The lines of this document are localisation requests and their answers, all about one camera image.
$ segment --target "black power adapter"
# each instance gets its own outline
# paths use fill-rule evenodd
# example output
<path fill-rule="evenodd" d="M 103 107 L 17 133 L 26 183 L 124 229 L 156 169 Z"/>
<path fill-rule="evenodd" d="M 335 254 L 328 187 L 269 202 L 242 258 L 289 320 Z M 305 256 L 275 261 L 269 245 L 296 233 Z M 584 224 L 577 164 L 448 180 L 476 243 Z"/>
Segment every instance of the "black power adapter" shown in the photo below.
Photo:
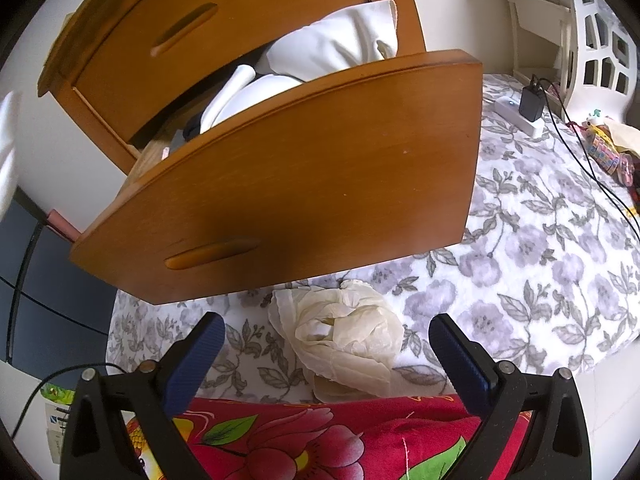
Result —
<path fill-rule="evenodd" d="M 545 90 L 542 88 L 538 78 L 534 76 L 531 78 L 531 82 L 522 89 L 522 98 L 520 99 L 518 111 L 527 121 L 534 123 L 542 117 L 544 109 Z"/>

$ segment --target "bolt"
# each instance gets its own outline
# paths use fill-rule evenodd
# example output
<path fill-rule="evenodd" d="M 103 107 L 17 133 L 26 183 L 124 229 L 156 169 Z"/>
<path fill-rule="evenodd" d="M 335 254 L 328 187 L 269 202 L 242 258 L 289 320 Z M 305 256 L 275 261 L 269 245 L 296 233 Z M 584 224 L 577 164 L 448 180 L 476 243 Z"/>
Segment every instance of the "bolt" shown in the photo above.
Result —
<path fill-rule="evenodd" d="M 82 372 L 81 377 L 83 381 L 90 381 L 95 377 L 95 370 L 93 368 L 87 368 Z"/>
<path fill-rule="evenodd" d="M 156 362 L 152 359 L 147 359 L 146 361 L 142 361 L 140 366 L 138 366 L 138 370 L 140 370 L 143 374 L 148 374 L 153 372 L 156 369 Z"/>
<path fill-rule="evenodd" d="M 563 379 L 566 379 L 567 381 L 574 376 L 571 373 L 571 370 L 569 370 L 569 368 L 560 368 L 558 370 L 558 373 L 560 374 L 560 377 L 562 377 Z"/>
<path fill-rule="evenodd" d="M 510 361 L 500 361 L 498 363 L 498 368 L 503 374 L 513 374 L 516 371 L 515 365 Z"/>

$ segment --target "mattress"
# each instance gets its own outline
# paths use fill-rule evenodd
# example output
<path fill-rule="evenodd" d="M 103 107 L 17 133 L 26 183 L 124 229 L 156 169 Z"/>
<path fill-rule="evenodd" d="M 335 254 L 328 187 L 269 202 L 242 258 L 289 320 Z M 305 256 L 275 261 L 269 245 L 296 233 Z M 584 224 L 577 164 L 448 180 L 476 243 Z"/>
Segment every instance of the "mattress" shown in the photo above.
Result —
<path fill-rule="evenodd" d="M 119 291 L 107 361 L 132 370 L 159 359 L 207 311 L 225 318 L 226 343 L 199 396 L 248 402 L 314 402 L 291 348 L 269 324 L 274 288 L 338 287 L 360 279 L 384 294 L 404 324 L 392 375 L 395 395 L 450 391 L 427 328 L 447 312 L 495 359 L 551 374 L 593 368 L 638 335 L 640 244 L 620 212 L 548 128 L 527 136 L 493 111 L 522 85 L 505 75 L 483 83 L 481 143 L 461 243 L 327 276 L 153 306 Z M 560 126 L 579 160 L 577 140 Z M 455 171 L 455 153 L 451 153 Z M 626 190 L 594 170 L 627 203 Z"/>

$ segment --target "black cable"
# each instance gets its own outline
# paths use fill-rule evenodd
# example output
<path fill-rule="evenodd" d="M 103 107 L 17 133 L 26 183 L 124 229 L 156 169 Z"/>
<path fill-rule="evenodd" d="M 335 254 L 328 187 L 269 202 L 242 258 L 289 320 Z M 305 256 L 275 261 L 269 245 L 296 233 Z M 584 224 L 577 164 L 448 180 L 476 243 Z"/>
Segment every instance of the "black cable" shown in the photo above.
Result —
<path fill-rule="evenodd" d="M 542 81 L 545 81 L 545 82 L 549 83 L 549 86 L 554 90 L 554 92 L 556 94 L 556 97 L 558 98 L 558 101 L 560 102 L 560 105 L 562 107 L 562 111 L 564 112 L 564 115 L 566 116 L 567 122 L 568 123 L 572 123 L 573 121 L 571 120 L 571 117 L 569 117 L 569 114 L 567 113 L 566 108 L 564 107 L 564 102 L 562 101 L 562 98 L 560 97 L 560 94 L 559 94 L 558 90 L 556 89 L 556 87 L 554 86 L 554 84 L 551 81 L 549 81 L 549 79 L 547 79 L 545 77 L 537 78 L 534 75 L 532 80 L 534 78 L 538 82 L 538 84 L 540 84 L 540 82 L 542 82 Z M 544 95 L 545 95 L 545 101 L 546 101 L 546 108 L 548 108 L 548 110 L 549 110 L 549 115 L 551 116 L 551 122 L 553 123 L 553 126 L 554 126 L 554 128 L 556 130 L 556 133 L 558 134 L 558 137 L 559 137 L 560 141 L 564 144 L 564 146 L 567 148 L 569 153 L 571 153 L 571 156 L 574 158 L 574 160 L 576 161 L 578 166 L 580 166 L 581 170 L 583 170 L 584 173 L 587 174 L 587 176 L 597 184 L 597 186 L 604 193 L 604 195 L 609 199 L 609 201 L 618 210 L 618 212 L 620 213 L 622 218 L 624 218 L 626 223 L 629 224 L 629 227 L 631 227 L 631 230 L 633 231 L 633 234 L 638 239 L 638 242 L 640 242 L 640 224 L 638 223 L 638 219 L 636 218 L 636 215 L 634 215 L 631 212 L 631 209 L 629 209 L 628 206 L 626 206 L 626 204 L 612 190 L 609 189 L 609 187 L 607 187 L 605 184 L 601 183 L 597 179 L 597 177 L 595 176 L 595 172 L 593 170 L 593 166 L 591 165 L 591 159 L 589 157 L 589 154 L 587 153 L 586 148 L 584 147 L 584 144 L 582 143 L 582 139 L 580 138 L 580 135 L 578 134 L 578 132 L 576 132 L 575 129 L 572 128 L 572 130 L 574 131 L 575 137 L 578 139 L 578 143 L 580 144 L 580 147 L 582 148 L 582 152 L 584 153 L 584 156 L 587 159 L 587 164 L 589 165 L 589 169 L 591 170 L 591 173 L 589 171 L 587 171 L 586 168 L 580 162 L 580 160 L 578 160 L 578 157 L 575 155 L 574 151 L 571 149 L 571 147 L 569 147 L 567 142 L 564 140 L 564 137 L 562 136 L 562 133 L 560 133 L 560 129 L 558 128 L 558 125 L 556 124 L 556 120 L 554 119 L 554 114 L 553 114 L 553 112 L 551 110 L 551 106 L 549 105 L 549 98 L 546 95 L 546 91 L 544 91 Z M 615 198 L 618 202 L 620 202 L 624 206 L 626 211 L 629 213 L 629 216 L 631 216 L 631 218 L 634 219 L 634 221 L 636 223 L 636 227 L 638 228 L 638 230 L 636 230 L 634 228 L 634 225 L 631 223 L 631 220 L 629 220 L 629 218 L 625 215 L 625 213 L 622 211 L 622 209 L 620 209 L 618 207 L 618 205 L 613 201 L 612 198 Z"/>
<path fill-rule="evenodd" d="M 52 380 L 53 378 L 57 377 L 58 375 L 65 374 L 66 372 L 72 372 L 73 370 L 79 370 L 81 368 L 95 368 L 95 367 L 98 367 L 98 366 L 111 366 L 113 368 L 117 368 L 123 374 L 126 373 L 126 371 L 124 371 L 123 368 L 119 367 L 118 365 L 114 365 L 112 363 L 89 363 L 89 364 L 84 364 L 84 365 L 68 366 L 67 368 L 62 368 L 62 370 L 58 370 L 57 372 L 53 372 L 52 374 L 49 374 L 43 380 L 41 380 L 40 384 L 38 384 L 38 386 L 36 386 L 36 388 L 31 392 L 31 395 L 29 396 L 29 399 L 27 400 L 27 403 L 24 405 L 24 408 L 22 409 L 22 413 L 20 414 L 20 417 L 18 418 L 18 422 L 15 425 L 14 431 L 11 434 L 11 440 L 15 439 L 15 435 L 18 433 L 18 430 L 20 430 L 20 427 L 21 427 L 22 423 L 24 422 L 24 417 L 27 415 L 27 410 L 31 406 L 31 403 L 33 402 L 33 399 L 35 398 L 35 396 L 38 394 L 40 389 L 45 384 L 47 384 L 50 380 Z"/>

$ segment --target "white floor tile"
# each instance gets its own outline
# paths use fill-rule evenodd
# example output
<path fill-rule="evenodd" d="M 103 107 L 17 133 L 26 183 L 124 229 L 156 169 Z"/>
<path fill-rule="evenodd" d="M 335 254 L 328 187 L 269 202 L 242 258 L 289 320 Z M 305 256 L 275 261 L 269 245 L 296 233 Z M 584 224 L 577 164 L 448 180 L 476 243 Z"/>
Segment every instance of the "white floor tile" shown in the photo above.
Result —
<path fill-rule="evenodd" d="M 637 393 L 593 432 L 593 480 L 612 480 L 618 474 L 640 440 L 639 413 L 640 393 Z"/>
<path fill-rule="evenodd" d="M 595 367 L 595 430 L 640 390 L 640 374 L 635 372 L 638 362 L 640 342 L 635 341 Z"/>
<path fill-rule="evenodd" d="M 596 425 L 596 377 L 594 370 L 576 376 L 575 385 L 580 395 L 580 403 L 587 421 L 589 434 L 593 433 Z"/>

